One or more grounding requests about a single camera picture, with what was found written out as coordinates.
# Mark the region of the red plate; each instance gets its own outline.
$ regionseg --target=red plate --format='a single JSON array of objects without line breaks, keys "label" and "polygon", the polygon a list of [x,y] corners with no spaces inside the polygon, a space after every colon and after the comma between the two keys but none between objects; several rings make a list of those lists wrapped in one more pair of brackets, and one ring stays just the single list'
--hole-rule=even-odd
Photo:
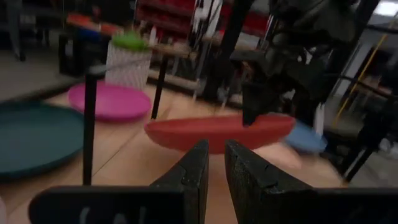
[{"label": "red plate", "polygon": [[277,142],[290,133],[295,119],[277,114],[261,115],[250,127],[242,126],[242,115],[153,121],[145,132],[157,144],[179,151],[189,150],[201,139],[209,140],[210,154],[223,154],[224,142],[234,139],[248,149]]}]

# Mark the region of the wooden table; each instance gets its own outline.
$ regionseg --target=wooden table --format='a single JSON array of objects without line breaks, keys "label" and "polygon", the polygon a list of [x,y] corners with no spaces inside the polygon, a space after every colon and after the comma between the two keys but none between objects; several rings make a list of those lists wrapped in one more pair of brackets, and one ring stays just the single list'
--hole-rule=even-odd
[{"label": "wooden table", "polygon": [[[155,88],[144,92],[154,100]],[[67,95],[49,99],[49,103],[68,106]],[[240,111],[214,106],[163,90],[157,119],[175,119],[235,114]],[[152,142],[143,127],[149,117],[135,123],[96,122],[93,185],[149,185],[167,172],[182,156],[178,151]],[[255,150],[263,158],[290,175],[314,187],[344,187],[333,166],[317,156],[300,156],[280,143]],[[7,206],[9,224],[27,224],[27,207],[34,195],[55,185],[81,185],[82,158],[77,156],[64,166],[29,179],[0,184],[0,196]],[[224,169],[224,156],[211,155],[206,223],[236,223],[234,208]]]}]

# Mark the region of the blue plate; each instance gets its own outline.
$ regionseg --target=blue plate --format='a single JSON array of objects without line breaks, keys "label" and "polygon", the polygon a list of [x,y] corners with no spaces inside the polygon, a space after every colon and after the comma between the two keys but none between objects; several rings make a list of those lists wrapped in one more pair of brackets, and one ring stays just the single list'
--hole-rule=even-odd
[{"label": "blue plate", "polygon": [[325,138],[299,121],[296,121],[293,130],[286,136],[284,142],[298,152],[305,153],[323,152],[327,145]]},{"label": "blue plate", "polygon": [[0,181],[52,170],[83,149],[83,115],[43,103],[0,105]]}]

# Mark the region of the black rod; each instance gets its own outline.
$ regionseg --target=black rod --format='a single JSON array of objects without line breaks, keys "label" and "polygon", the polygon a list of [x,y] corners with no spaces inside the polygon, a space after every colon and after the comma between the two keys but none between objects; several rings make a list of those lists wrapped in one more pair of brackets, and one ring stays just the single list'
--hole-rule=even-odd
[{"label": "black rod", "polygon": [[203,97],[208,100],[217,99],[217,90],[222,82],[232,77],[234,69],[229,58],[235,50],[235,45],[241,34],[244,20],[249,14],[254,0],[234,1],[232,13],[229,17],[226,30],[218,49],[217,58],[209,65],[210,72],[207,76]]},{"label": "black rod", "polygon": [[[355,18],[367,24],[373,15],[373,11],[379,4],[379,1],[380,0],[361,1],[357,7],[357,10],[355,11]],[[335,49],[331,53],[328,63],[328,70],[326,71],[327,73],[341,74],[343,72],[344,67],[346,66],[347,62],[349,62],[349,58],[358,44],[359,38],[364,32],[364,28],[365,26],[356,26],[355,36],[352,41],[346,47]],[[325,95],[323,95],[321,98],[322,101],[326,101],[328,99],[329,94],[332,92],[337,80],[337,77],[330,78],[328,80],[328,84],[325,86]]]},{"label": "black rod", "polygon": [[96,91],[96,76],[87,75],[85,90],[85,127],[83,139],[83,185],[91,185],[91,175],[93,169]]},{"label": "black rod", "polygon": [[168,63],[169,63],[169,57],[167,55],[163,55],[162,63],[160,64],[159,77],[157,79],[157,84],[156,84],[154,108],[152,109],[152,116],[151,116],[152,119],[156,119],[156,117],[157,117],[157,112],[159,110],[160,97],[162,95],[164,78],[166,76],[166,69],[167,69]]}]

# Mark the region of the white container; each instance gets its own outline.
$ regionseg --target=white container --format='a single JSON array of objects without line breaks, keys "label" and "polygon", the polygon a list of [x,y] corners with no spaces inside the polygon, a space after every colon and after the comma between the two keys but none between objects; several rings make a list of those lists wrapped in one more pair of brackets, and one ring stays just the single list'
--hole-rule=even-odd
[{"label": "white container", "polygon": [[108,56],[106,58],[107,67],[131,62],[133,60],[140,62],[132,63],[131,66],[123,66],[106,72],[105,82],[113,85],[131,87],[136,90],[143,90],[148,79],[151,57],[152,51],[150,50],[147,52],[133,52],[131,50],[116,47],[110,41],[108,44]]}]

